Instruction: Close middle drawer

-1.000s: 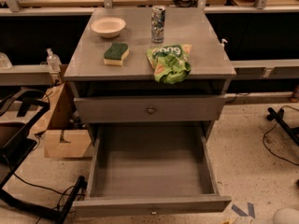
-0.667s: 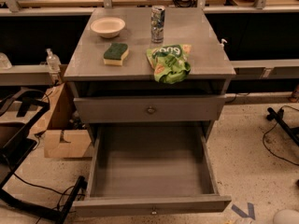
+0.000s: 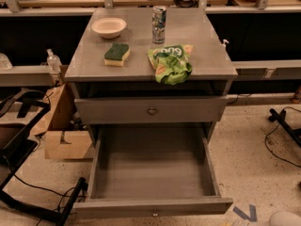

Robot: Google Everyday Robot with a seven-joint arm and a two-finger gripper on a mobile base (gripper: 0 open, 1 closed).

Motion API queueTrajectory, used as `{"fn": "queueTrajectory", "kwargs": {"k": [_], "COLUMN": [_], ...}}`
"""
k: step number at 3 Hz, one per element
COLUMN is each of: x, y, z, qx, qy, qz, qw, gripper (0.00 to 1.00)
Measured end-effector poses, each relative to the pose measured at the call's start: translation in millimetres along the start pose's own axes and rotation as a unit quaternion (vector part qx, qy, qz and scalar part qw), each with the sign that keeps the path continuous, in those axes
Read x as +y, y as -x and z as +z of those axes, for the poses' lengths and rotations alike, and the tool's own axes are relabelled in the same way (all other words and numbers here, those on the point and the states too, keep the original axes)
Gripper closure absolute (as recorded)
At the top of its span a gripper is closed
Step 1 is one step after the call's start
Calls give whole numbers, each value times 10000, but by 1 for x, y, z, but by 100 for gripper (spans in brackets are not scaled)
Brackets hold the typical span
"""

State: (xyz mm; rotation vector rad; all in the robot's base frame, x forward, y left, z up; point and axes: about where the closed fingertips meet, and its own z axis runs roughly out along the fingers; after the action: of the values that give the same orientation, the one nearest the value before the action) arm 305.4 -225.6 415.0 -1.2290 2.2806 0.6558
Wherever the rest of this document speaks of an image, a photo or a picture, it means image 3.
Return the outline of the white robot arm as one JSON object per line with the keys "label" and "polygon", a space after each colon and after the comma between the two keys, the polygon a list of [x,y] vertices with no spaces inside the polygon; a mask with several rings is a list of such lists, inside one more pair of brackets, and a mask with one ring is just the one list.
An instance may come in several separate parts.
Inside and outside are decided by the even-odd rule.
{"label": "white robot arm", "polygon": [[301,217],[287,211],[275,212],[269,219],[270,226],[301,226]]}

